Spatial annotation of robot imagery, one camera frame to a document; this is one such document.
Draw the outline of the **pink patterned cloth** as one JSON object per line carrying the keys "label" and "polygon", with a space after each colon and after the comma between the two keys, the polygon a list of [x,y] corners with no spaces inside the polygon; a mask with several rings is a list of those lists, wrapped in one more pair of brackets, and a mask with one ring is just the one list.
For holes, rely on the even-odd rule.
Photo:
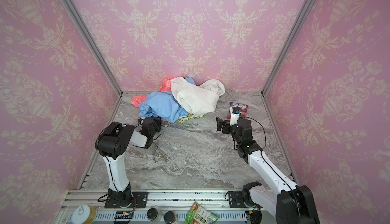
{"label": "pink patterned cloth", "polygon": [[[159,89],[159,92],[170,92],[171,91],[171,80],[172,78],[165,78],[162,81],[162,85]],[[139,108],[139,105],[147,99],[147,96],[134,96],[131,100],[131,105]]]}

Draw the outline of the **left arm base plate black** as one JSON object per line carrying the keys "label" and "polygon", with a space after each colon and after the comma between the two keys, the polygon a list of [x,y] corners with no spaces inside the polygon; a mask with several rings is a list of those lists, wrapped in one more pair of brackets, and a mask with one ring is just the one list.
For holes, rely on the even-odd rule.
{"label": "left arm base plate black", "polygon": [[125,197],[123,200],[109,196],[109,199],[105,202],[105,208],[106,209],[114,209],[114,208],[144,209],[146,208],[147,200],[148,200],[148,192],[146,191],[132,192],[129,196]]}

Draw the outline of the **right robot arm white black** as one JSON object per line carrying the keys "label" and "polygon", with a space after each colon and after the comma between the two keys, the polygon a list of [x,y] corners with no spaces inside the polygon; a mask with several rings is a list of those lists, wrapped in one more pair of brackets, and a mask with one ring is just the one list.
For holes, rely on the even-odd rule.
{"label": "right robot arm white black", "polygon": [[216,129],[232,136],[238,155],[269,187],[266,189],[259,182],[246,184],[242,191],[246,205],[260,205],[278,224],[320,223],[312,191],[290,180],[271,162],[253,138],[251,120],[239,118],[230,122],[217,117]]}

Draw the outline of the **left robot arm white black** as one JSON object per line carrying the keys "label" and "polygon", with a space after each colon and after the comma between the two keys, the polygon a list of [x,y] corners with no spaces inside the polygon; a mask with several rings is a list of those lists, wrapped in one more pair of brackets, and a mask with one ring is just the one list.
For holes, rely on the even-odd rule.
{"label": "left robot arm white black", "polygon": [[125,167],[125,152],[129,145],[148,149],[161,132],[161,118],[140,118],[137,126],[112,122],[98,136],[95,148],[103,158],[109,177],[105,208],[144,208],[147,192],[133,193]]}

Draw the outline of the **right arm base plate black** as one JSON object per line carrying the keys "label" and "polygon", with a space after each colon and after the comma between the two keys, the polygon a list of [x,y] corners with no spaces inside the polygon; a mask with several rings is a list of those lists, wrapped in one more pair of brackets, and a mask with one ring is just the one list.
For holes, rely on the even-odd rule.
{"label": "right arm base plate black", "polygon": [[250,208],[245,202],[244,196],[240,191],[228,191],[225,194],[225,200],[228,201],[230,208]]}

